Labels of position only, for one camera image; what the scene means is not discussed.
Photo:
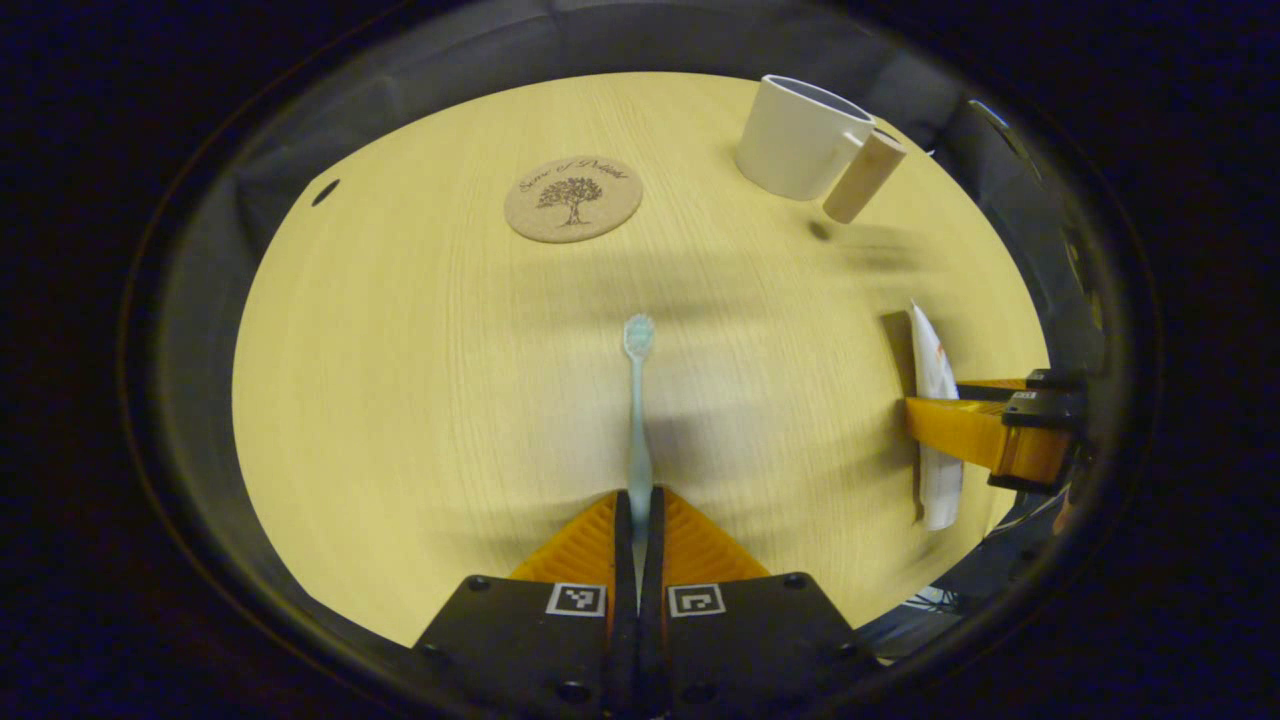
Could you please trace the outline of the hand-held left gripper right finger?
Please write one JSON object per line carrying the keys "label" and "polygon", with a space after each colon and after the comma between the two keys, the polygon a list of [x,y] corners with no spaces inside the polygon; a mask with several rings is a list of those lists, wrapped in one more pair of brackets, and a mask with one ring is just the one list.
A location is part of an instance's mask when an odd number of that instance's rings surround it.
{"label": "hand-held left gripper right finger", "polygon": [[809,719],[881,662],[814,577],[773,574],[668,488],[652,496],[640,696],[667,719]]}

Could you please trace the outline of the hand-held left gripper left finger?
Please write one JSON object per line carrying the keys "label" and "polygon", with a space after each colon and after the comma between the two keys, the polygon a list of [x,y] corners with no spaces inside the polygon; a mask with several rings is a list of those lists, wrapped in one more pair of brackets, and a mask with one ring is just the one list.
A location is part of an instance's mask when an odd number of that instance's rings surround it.
{"label": "hand-held left gripper left finger", "polygon": [[509,575],[466,577],[415,643],[475,719],[609,719],[631,700],[628,496],[605,495]]}

